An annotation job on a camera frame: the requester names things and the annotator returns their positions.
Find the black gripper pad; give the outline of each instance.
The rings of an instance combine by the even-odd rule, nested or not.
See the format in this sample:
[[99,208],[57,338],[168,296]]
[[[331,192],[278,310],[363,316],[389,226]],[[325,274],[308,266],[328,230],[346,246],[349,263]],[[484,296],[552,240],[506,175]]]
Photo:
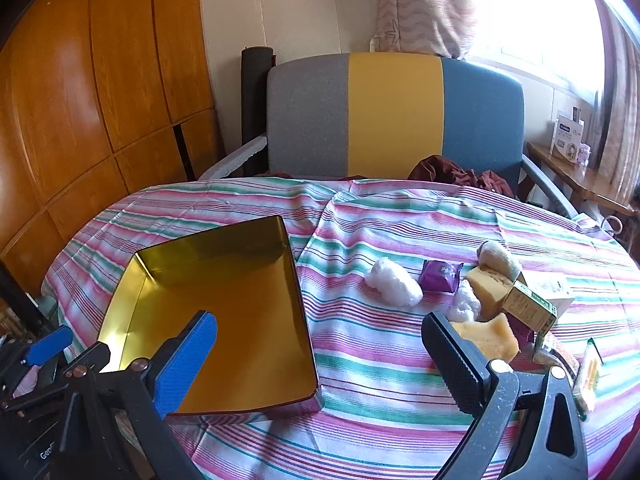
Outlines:
[[477,417],[484,411],[490,375],[488,360],[462,339],[441,312],[422,320],[422,344],[433,359],[460,411]]

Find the cardboard box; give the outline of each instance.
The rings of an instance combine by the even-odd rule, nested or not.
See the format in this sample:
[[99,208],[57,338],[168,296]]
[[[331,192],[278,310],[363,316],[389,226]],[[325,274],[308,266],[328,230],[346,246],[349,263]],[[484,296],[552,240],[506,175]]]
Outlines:
[[576,122],[558,113],[551,154],[575,164],[580,151],[583,129],[584,121]]
[[518,281],[504,298],[502,309],[540,336],[545,336],[558,319],[558,311],[554,305]]
[[574,302],[574,292],[562,272],[523,270],[517,279],[555,306],[558,319]]

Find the package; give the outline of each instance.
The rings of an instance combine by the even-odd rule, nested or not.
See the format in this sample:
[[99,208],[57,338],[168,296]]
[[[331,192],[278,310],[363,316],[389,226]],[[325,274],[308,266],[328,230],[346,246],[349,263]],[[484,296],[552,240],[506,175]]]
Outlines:
[[556,322],[554,305],[521,282],[515,282],[502,302],[502,309],[539,335],[545,336]]
[[551,154],[575,164],[582,143],[583,129],[584,121],[574,121],[558,112]]
[[517,279],[555,306],[558,319],[574,302],[574,292],[562,272],[523,270]]
[[424,292],[456,292],[463,264],[425,260],[418,283]]
[[593,339],[587,341],[587,348],[584,351],[584,359],[578,371],[578,377],[574,383],[574,399],[579,411],[584,418],[587,413],[592,412],[596,405],[596,387],[598,379],[602,373],[602,357],[598,352]]
[[578,158],[576,159],[576,163],[579,166],[588,166],[590,156],[591,156],[591,146],[589,146],[588,144],[582,143],[580,145],[580,150],[578,150]]
[[532,361],[548,368],[552,366],[563,368],[569,384],[571,387],[574,386],[580,363],[551,332],[536,338]]
[[527,325],[521,322],[517,317],[509,312],[506,313],[507,321],[509,322],[509,326],[511,327],[511,331],[513,335],[516,336],[518,340],[518,345],[520,348],[525,348],[530,343],[533,343],[535,340],[535,333],[532,329],[530,329]]

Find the yellow fabric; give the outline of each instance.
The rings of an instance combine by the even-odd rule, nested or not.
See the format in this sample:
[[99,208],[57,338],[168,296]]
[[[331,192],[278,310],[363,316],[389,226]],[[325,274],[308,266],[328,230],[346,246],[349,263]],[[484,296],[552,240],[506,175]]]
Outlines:
[[350,55],[348,174],[407,178],[421,159],[442,154],[443,129],[439,57]]

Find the yellow sponge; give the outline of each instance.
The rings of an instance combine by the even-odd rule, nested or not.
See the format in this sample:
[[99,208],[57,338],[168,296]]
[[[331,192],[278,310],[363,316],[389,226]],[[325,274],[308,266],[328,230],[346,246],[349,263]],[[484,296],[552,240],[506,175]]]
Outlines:
[[511,290],[511,280],[489,267],[476,267],[465,276],[480,301],[480,320],[494,318],[502,307],[502,300]]
[[502,359],[509,363],[520,351],[518,340],[504,314],[498,314],[486,323],[465,321],[451,325],[462,339],[475,344],[487,359]]

